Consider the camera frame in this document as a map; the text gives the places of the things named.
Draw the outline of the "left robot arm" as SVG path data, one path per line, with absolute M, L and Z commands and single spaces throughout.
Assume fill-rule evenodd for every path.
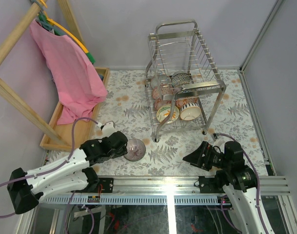
M 45 199 L 67 192 L 94 192 L 99 186 L 95 164 L 127 154 L 128 139 L 120 131 L 84 142 L 70 155 L 48 165 L 11 173 L 7 190 L 15 214 L 26 213 Z

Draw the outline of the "brown patterned bowl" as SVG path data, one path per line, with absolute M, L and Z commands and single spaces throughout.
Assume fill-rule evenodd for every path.
M 180 91 L 180 94 L 185 94 L 185 93 L 194 93 L 194 92 L 196 92 L 196 90 L 195 89 L 188 89 L 188 90 L 181 90 Z

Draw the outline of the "purple striped bowl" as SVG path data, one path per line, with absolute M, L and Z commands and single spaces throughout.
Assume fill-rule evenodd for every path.
M 124 158 L 128 161 L 139 161 L 141 160 L 146 153 L 146 147 L 142 140 L 134 138 L 128 140 L 127 143 L 127 154 L 124 155 Z

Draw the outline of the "orange flower patterned bowl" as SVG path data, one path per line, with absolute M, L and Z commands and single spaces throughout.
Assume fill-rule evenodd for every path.
M 169 116 L 170 112 L 171 112 L 171 105 L 170 104 L 161 106 L 158 109 L 157 114 L 156 114 L 157 120 L 159 122 L 162 122 L 166 117 Z M 179 111 L 178 107 L 175 106 L 174 111 L 173 111 L 173 115 L 168 120 L 167 124 L 175 122 L 179 118 L 179 114 L 180 114 L 180 111 Z

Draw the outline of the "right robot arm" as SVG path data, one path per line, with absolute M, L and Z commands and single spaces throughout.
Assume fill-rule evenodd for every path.
M 236 141 L 228 141 L 222 151 L 219 146 L 203 141 L 183 161 L 197 168 L 218 170 L 213 178 L 199 176 L 201 193 L 225 193 L 239 221 L 237 231 L 242 234 L 272 234 L 272 228 L 260 195 L 257 172 L 246 165 L 244 150 Z

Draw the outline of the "cream bowl orange rim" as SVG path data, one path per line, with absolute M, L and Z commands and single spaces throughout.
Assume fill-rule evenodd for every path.
M 180 119 L 191 121 L 201 114 L 201 108 L 196 103 L 187 103 L 180 108 Z

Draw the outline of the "blue patterned bowl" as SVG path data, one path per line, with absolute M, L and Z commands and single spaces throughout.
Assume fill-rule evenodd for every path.
M 190 75 L 184 72 L 174 73 L 171 78 L 171 85 L 173 88 L 181 87 L 190 83 Z

